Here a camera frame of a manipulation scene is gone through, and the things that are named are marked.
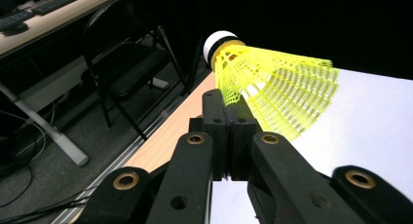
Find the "gray carpet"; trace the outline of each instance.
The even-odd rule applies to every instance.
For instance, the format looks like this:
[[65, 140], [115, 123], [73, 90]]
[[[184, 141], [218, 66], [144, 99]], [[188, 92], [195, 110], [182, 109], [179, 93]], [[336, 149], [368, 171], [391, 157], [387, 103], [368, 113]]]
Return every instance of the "gray carpet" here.
[[[201, 60], [194, 88], [208, 73], [209, 70]], [[178, 81], [171, 65], [157, 77], [171, 84]], [[186, 97], [180, 95], [182, 91], [183, 86], [178, 84], [148, 117], [138, 122], [139, 126], [147, 129], [159, 115], [165, 115], [163, 110], [173, 101], [181, 102]], [[146, 87], [125, 102], [124, 106], [138, 120], [162, 94], [163, 91], [159, 89]], [[90, 157], [90, 161], [82, 168], [77, 167], [52, 140], [46, 137], [44, 150], [27, 164], [28, 167], [16, 166], [9, 174], [0, 176], [0, 205], [3, 205], [24, 190], [31, 177], [29, 168], [32, 170], [32, 182], [28, 189], [11, 204], [0, 207], [0, 220], [32, 212], [83, 191], [132, 143], [139, 147], [143, 142], [117, 108], [110, 111], [113, 126], [108, 128], [97, 96], [86, 86], [73, 89], [67, 99], [56, 105], [54, 116], [50, 114], [51, 110], [52, 107], [47, 119], [50, 121], [53, 117], [54, 125], [77, 144]], [[33, 138], [41, 136], [35, 128], [28, 131], [30, 133], [26, 133], [20, 141], [21, 148], [29, 145]], [[43, 139], [36, 144], [35, 154], [40, 151], [42, 144]], [[29, 159], [34, 155], [32, 151], [33, 146], [25, 150], [21, 154], [22, 159]], [[51, 223], [59, 214], [57, 211], [30, 223]]]

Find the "black chair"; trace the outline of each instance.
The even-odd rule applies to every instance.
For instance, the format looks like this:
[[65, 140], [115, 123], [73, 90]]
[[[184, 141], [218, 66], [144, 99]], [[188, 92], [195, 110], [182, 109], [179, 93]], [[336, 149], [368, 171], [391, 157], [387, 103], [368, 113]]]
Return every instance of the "black chair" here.
[[113, 101], [145, 140], [147, 136], [121, 101], [129, 99], [148, 83], [152, 86], [154, 76], [170, 62], [184, 90], [187, 90], [182, 71], [160, 32], [156, 13], [153, 3], [119, 0], [97, 11], [88, 22], [83, 36], [83, 53], [89, 69], [82, 79], [94, 85], [108, 127], [111, 127], [111, 122], [106, 97]]

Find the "yellow shuttlecock skirt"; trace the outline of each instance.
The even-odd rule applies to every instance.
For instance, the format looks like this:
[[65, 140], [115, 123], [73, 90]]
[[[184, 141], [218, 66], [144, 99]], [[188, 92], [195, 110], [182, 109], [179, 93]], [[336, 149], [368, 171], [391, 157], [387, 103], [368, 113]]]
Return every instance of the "yellow shuttlecock skirt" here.
[[338, 89], [339, 70], [330, 60], [241, 45], [224, 47], [215, 58], [225, 104], [242, 94], [262, 130], [288, 140], [317, 120]]

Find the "desk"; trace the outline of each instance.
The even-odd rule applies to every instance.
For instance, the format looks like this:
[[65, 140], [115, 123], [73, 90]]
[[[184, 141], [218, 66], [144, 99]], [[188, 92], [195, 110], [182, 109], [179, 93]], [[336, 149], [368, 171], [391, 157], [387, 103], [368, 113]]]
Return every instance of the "desk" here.
[[[36, 16], [27, 20], [25, 23], [29, 26], [29, 30], [21, 34], [6, 37], [0, 34], [0, 64], [11, 62], [14, 59], [19, 59], [20, 55], [35, 49], [43, 42], [50, 40], [64, 31], [64, 28], [74, 23], [76, 20], [97, 10], [104, 4], [115, 0], [77, 0], [68, 4], [56, 11], [53, 11], [44, 16]], [[78, 66], [78, 61], [75, 61], [76, 71], [82, 72], [84, 68]], [[73, 72], [63, 72], [63, 75], [70, 77], [74, 76]], [[56, 82], [60, 82], [61, 77], [56, 77]], [[75, 83], [65, 86], [66, 89], [73, 88]], [[37, 110], [27, 104], [24, 99], [21, 99], [16, 94], [12, 93], [7, 87], [0, 83], [0, 91], [4, 93], [18, 108], [33, 119], [39, 126], [41, 126], [55, 143], [70, 157], [70, 159], [78, 166], [83, 166], [88, 161], [86, 156], [70, 139], [68, 139], [59, 130], [50, 126], [41, 116], [37, 114]]]
[[[338, 82], [331, 106], [291, 143], [324, 174], [346, 165], [367, 168], [413, 201], [413, 81], [342, 70]], [[202, 94], [214, 88], [211, 73], [125, 167], [150, 172], [170, 160], [189, 119], [202, 114]], [[239, 182], [214, 183], [211, 223], [256, 223], [247, 200], [246, 186]]]

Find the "black keyboard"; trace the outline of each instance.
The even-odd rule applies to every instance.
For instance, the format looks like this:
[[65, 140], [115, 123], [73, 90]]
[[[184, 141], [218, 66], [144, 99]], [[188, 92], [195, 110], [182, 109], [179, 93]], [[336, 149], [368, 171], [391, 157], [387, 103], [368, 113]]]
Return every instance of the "black keyboard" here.
[[36, 15], [43, 16], [74, 1], [76, 0], [48, 0], [39, 6], [33, 7], [31, 12]]
[[36, 16], [34, 13], [29, 12], [29, 11], [20, 11], [17, 13], [13, 13], [11, 15], [8, 15], [4, 18], [0, 19], [0, 31], [7, 31], [22, 22], [33, 18]]

